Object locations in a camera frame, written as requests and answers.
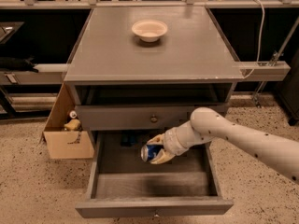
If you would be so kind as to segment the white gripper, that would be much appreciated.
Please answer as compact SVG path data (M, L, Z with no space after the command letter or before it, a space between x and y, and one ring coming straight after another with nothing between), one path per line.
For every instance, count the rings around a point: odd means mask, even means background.
M151 164L163 164L172 160L175 156L180 156L187 151L177 138L177 129L172 128L167 130L164 134L158 134L151 138L148 145L164 145L164 149L161 149L157 156L153 158Z

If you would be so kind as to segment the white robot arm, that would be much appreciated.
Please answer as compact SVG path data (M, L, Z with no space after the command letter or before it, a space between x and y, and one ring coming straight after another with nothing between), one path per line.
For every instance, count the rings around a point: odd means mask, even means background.
M207 107L195 109L189 121L150 139L141 148L141 158L151 164L166 163L213 138L226 140L294 183L299 183L298 142L238 125Z

